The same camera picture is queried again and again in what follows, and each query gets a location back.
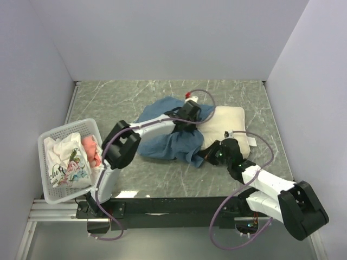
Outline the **cream bear print pillow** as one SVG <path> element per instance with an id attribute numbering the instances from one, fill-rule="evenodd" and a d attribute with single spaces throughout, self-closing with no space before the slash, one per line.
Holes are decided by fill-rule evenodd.
<path id="1" fill-rule="evenodd" d="M 217 106 L 212 118 L 197 129 L 203 135 L 201 151 L 207 149 L 214 141 L 222 141 L 225 131 L 245 131 L 245 110 L 241 107 Z M 248 138 L 246 133 L 235 133 L 234 137 L 239 143 L 244 159 L 250 154 L 250 147 L 256 146 L 254 138 Z"/>

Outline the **blue fabric pillowcase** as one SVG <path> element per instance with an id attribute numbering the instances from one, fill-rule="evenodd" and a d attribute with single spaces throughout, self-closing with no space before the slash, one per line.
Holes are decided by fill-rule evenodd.
<path id="1" fill-rule="evenodd" d="M 146 106 L 136 123 L 154 119 L 167 111 L 183 105 L 184 101 L 182 100 L 170 96 L 164 97 Z M 197 129 L 193 132 L 176 132 L 169 135 L 160 135 L 149 141 L 142 141 L 137 152 L 145 158 L 160 160 L 177 159 L 198 168 L 203 163 L 203 158 L 198 156 L 203 141 L 204 137 Z"/>

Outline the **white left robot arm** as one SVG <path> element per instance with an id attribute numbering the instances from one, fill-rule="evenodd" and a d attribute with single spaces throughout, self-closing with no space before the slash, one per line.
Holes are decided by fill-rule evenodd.
<path id="1" fill-rule="evenodd" d="M 119 121 L 102 143 L 102 170 L 86 195 L 90 213 L 96 218 L 107 214 L 107 202 L 111 198 L 119 171 L 132 162 L 141 142 L 174 132 L 193 131 L 200 123 L 200 112 L 200 106 L 195 101 L 188 100 L 182 107 L 151 120 L 131 124 Z"/>

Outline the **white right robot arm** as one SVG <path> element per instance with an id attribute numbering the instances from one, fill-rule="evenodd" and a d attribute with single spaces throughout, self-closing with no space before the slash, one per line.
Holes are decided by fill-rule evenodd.
<path id="1" fill-rule="evenodd" d="M 238 141 L 216 140 L 199 156 L 212 165 L 225 165 L 230 176 L 245 190 L 232 196 L 223 213 L 250 216 L 262 213 L 284 224 L 292 237 L 301 241 L 329 222 L 328 214 L 312 186 L 285 180 L 243 158 Z"/>

